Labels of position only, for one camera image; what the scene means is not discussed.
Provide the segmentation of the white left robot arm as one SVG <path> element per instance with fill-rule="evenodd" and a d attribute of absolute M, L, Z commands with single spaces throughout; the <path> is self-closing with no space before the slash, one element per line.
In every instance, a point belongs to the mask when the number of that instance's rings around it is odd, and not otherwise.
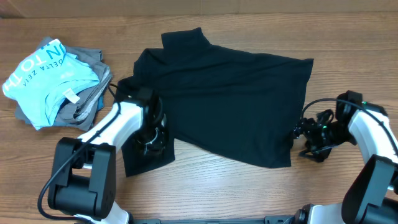
<path fill-rule="evenodd" d="M 52 176 L 40 192 L 42 201 L 61 211 L 61 220 L 78 223 L 133 223 L 132 215 L 115 201 L 116 155 L 132 141 L 134 153 L 145 159 L 160 157 L 169 143 L 163 103 L 155 90 L 141 88 L 136 95 L 117 99 L 94 128 L 78 138 L 62 138 L 56 145 Z"/>

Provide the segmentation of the black t-shirt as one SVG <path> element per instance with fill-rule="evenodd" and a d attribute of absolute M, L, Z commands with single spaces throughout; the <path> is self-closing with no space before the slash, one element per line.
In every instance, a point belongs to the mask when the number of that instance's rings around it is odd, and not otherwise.
<path fill-rule="evenodd" d="M 313 60 L 249 53 L 211 44 L 200 28 L 164 33 L 162 48 L 145 49 L 117 96 L 155 90 L 163 103 L 169 145 L 145 156 L 129 139 L 122 148 L 133 176 L 174 161 L 174 141 L 265 168 L 291 165 Z"/>

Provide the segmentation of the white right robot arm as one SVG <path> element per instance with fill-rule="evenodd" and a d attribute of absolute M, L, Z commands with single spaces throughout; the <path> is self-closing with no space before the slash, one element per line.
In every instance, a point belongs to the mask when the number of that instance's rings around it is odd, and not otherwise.
<path fill-rule="evenodd" d="M 305 139 L 300 156 L 323 162 L 332 150 L 350 144 L 358 149 L 355 161 L 363 167 L 340 203 L 305 205 L 291 223 L 397 224 L 397 200 L 387 197 L 397 193 L 397 138 L 388 113 L 355 91 L 332 102 L 335 109 L 301 117 L 296 124 L 294 136 Z"/>

